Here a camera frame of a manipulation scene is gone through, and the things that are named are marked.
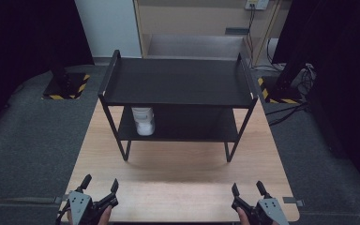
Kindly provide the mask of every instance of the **gray carpet floor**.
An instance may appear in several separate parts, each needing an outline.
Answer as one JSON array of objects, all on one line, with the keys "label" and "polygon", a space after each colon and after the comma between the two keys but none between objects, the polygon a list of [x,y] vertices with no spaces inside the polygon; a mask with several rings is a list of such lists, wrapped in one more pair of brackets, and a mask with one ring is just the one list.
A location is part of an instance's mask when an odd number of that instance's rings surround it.
[{"label": "gray carpet floor", "polygon": [[[12,95],[0,115],[0,199],[65,194],[105,69],[69,68],[91,75],[76,100],[41,99],[50,72],[25,82]],[[254,70],[252,75],[275,72]],[[263,107],[270,113],[290,105],[263,103]],[[267,120],[286,113],[268,115]],[[292,224],[360,224],[360,175],[348,159],[333,157],[313,116],[296,112],[271,129],[293,195],[306,204]],[[0,202],[0,224],[54,224],[58,207]]]}]

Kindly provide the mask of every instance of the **white door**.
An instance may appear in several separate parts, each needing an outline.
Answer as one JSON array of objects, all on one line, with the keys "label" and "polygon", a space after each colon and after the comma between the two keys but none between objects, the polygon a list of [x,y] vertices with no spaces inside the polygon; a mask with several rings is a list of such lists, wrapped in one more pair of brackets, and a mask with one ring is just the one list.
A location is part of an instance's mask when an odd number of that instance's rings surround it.
[{"label": "white door", "polygon": [[93,57],[142,57],[133,1],[75,0]]}]

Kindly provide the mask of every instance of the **white bottle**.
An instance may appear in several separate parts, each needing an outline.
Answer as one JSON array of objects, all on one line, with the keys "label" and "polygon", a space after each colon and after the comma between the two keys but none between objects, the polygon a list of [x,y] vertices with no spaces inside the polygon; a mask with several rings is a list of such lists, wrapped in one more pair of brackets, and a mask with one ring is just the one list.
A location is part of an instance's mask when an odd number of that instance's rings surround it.
[{"label": "white bottle", "polygon": [[137,133],[148,136],[154,133],[155,122],[152,108],[131,108],[136,122]]}]

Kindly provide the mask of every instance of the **black curtain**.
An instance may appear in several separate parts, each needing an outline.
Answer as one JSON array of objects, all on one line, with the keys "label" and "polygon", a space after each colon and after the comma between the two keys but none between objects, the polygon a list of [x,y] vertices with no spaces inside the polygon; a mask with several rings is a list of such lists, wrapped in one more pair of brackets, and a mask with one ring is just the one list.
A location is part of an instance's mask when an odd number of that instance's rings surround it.
[{"label": "black curtain", "polygon": [[[306,29],[309,20],[314,30]],[[300,39],[306,45],[297,49]],[[328,149],[360,172],[360,1],[293,1],[273,61],[287,63],[295,55],[316,68],[307,99]]]},{"label": "black curtain", "polygon": [[74,0],[0,0],[0,112],[29,78],[93,64]]}]

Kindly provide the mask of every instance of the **black metal shelf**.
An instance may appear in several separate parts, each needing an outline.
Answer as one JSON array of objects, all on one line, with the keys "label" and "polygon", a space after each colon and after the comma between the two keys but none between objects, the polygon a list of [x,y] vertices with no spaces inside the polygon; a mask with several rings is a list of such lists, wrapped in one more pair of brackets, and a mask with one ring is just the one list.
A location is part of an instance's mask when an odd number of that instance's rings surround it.
[{"label": "black metal shelf", "polygon": [[238,137],[233,109],[167,106],[154,107],[155,131],[137,133],[132,110],[124,108],[118,133],[121,141],[235,143]]},{"label": "black metal shelf", "polygon": [[[124,160],[132,141],[224,143],[231,161],[257,102],[240,53],[235,61],[122,58],[115,51],[98,98]],[[119,128],[109,106],[124,106]],[[155,131],[137,133],[131,107],[152,107]],[[233,109],[247,109],[237,128]],[[127,141],[124,149],[121,141]],[[228,143],[234,143],[230,151]]]}]

